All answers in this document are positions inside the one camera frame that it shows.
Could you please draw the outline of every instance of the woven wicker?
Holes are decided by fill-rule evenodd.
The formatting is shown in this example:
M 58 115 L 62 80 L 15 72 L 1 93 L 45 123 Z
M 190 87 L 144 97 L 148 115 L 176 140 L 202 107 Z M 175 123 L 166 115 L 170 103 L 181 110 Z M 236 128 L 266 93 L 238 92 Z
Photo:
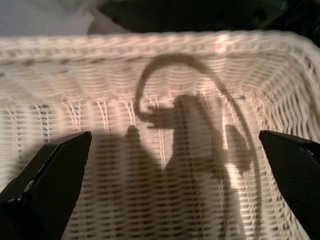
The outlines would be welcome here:
M 89 130 L 65 239 L 308 239 L 258 133 L 319 142 L 319 72 L 279 32 L 0 39 L 0 189 Z

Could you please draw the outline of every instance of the wicker weave pattern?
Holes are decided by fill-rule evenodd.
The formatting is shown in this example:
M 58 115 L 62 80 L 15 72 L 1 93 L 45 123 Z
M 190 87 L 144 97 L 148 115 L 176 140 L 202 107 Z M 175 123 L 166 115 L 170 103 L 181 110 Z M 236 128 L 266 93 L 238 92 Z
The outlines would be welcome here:
M 0 39 L 0 189 L 89 130 L 65 239 L 308 239 L 258 133 L 320 141 L 319 68 L 278 32 Z

